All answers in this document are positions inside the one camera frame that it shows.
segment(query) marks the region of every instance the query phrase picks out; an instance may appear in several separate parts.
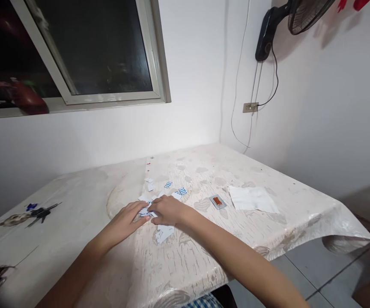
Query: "window sill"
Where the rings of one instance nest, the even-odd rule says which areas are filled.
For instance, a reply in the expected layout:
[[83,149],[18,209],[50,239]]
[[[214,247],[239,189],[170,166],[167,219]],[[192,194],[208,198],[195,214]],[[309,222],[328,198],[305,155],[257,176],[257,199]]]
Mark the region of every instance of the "window sill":
[[[64,100],[61,97],[44,98],[44,101],[48,105],[50,113],[98,110],[98,109],[118,108],[118,107],[126,107],[126,106],[140,106],[140,105],[165,103],[165,101],[160,98],[159,99],[137,100],[137,101],[115,101],[115,102],[78,104],[78,105],[66,105]],[[19,108],[0,109],[0,118],[26,116],[26,115],[27,114],[22,112]]]

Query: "white wall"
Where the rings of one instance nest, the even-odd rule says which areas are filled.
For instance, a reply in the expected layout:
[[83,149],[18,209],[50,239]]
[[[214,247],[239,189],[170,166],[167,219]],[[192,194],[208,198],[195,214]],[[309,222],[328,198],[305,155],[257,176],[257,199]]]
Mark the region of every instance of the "white wall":
[[[298,36],[288,33],[286,19],[279,26],[274,42],[279,88],[259,112],[256,127],[254,117],[252,148],[246,154],[370,219],[370,2],[359,13],[352,3],[339,14],[336,10],[337,2]],[[256,40],[255,29],[249,31],[248,39]],[[247,57],[254,52],[251,42],[248,46]],[[250,59],[242,59],[242,67],[252,65]],[[260,103],[272,92],[271,63],[270,56],[262,71]],[[241,84],[244,79],[252,82],[246,70],[239,77]],[[250,91],[248,84],[239,89],[234,117],[235,132],[244,142],[250,116],[240,110]],[[229,128],[232,104],[225,109],[224,143],[243,151]]]
[[160,11],[172,103],[0,119],[0,215],[63,173],[218,141],[224,6]]
[[[251,100],[270,6],[251,0],[234,114],[244,142],[251,118],[242,104]],[[286,20],[279,26],[278,92],[254,118],[246,154],[342,198],[370,186],[370,2],[358,17],[352,3],[339,15],[336,6],[301,35],[290,35]],[[247,0],[160,0],[171,104],[0,119],[0,215],[63,173],[220,137],[242,152],[230,114],[247,7]],[[272,91],[272,63],[263,66],[259,102]]]

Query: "hand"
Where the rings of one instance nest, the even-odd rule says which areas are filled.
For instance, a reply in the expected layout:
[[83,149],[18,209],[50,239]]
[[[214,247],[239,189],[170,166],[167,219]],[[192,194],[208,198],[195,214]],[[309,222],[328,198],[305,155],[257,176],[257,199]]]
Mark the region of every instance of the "hand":
[[163,195],[155,199],[148,211],[155,211],[159,216],[152,219],[154,225],[174,225],[182,223],[188,212],[193,209],[176,200],[173,196]]
[[96,239],[101,243],[101,246],[106,247],[106,249],[111,249],[146,223],[150,219],[149,216],[142,217],[137,222],[132,222],[132,220],[143,207],[147,206],[147,202],[136,201],[123,207],[96,236]]

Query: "wrist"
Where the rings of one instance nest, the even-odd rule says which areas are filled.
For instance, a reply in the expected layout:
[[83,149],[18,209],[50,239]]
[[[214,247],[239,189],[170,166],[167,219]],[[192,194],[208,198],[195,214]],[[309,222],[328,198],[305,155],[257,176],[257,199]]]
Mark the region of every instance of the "wrist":
[[90,253],[103,256],[110,251],[112,247],[112,245],[103,240],[101,233],[99,233],[90,240],[90,242],[85,246],[85,249],[89,250]]
[[186,205],[181,215],[181,221],[179,223],[187,227],[190,227],[191,224],[195,221],[195,219],[197,219],[198,215],[200,214],[195,209]]

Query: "gray tiled floor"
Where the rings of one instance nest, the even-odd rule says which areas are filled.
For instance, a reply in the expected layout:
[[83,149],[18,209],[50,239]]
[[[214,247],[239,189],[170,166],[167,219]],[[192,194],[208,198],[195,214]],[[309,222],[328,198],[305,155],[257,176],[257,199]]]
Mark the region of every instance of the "gray tiled floor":
[[[336,255],[317,239],[272,263],[291,280],[311,308],[361,308],[352,294],[370,282],[370,246]],[[238,308],[264,307],[237,281],[229,286]]]

